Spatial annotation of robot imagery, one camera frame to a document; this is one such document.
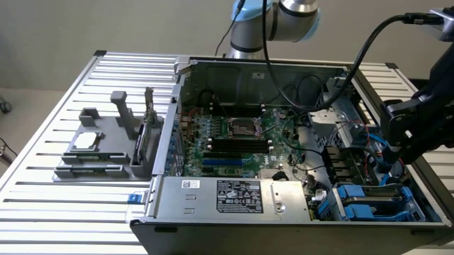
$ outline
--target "connector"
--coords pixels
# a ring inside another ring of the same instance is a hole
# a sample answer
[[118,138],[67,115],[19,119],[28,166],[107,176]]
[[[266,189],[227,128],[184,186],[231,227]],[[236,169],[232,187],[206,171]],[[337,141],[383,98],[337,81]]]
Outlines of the connector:
[[403,24],[415,24],[415,25],[441,25],[443,24],[443,17],[437,14],[413,12],[406,13],[405,19],[402,20]]

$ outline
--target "floor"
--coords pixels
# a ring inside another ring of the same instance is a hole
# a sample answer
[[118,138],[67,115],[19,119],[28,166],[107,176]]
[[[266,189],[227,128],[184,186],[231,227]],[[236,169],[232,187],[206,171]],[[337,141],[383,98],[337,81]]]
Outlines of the floor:
[[[0,88],[1,97],[13,106],[11,113],[0,113],[0,137],[17,153],[24,148],[64,93],[66,91],[59,90]],[[8,167],[0,164],[0,176],[7,169]]]

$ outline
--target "warning label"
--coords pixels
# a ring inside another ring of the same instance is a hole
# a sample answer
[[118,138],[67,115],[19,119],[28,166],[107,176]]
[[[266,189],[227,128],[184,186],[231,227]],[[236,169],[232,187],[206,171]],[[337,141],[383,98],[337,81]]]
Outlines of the warning label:
[[262,214],[262,203],[259,181],[218,181],[218,212]]

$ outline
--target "blue latch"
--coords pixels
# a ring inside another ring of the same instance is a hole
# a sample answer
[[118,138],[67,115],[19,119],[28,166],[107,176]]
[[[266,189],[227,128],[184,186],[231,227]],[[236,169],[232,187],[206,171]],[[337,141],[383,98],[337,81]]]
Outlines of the blue latch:
[[130,194],[128,196],[128,204],[130,205],[140,205],[142,204],[142,195]]

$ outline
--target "metal table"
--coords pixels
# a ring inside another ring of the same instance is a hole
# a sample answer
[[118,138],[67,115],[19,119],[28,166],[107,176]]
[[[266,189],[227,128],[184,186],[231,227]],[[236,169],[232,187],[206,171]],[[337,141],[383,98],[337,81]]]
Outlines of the metal table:
[[[54,183],[54,166],[79,127],[83,107],[118,115],[114,90],[128,93],[135,115],[144,112],[144,88],[155,88],[155,109],[166,117],[175,56],[107,52],[94,56],[48,118],[0,179],[0,254],[146,254],[126,223],[128,194],[147,182]],[[399,69],[366,63],[361,70],[383,100],[407,100],[415,91]],[[454,193],[454,150],[425,158]],[[454,242],[407,254],[454,253]]]

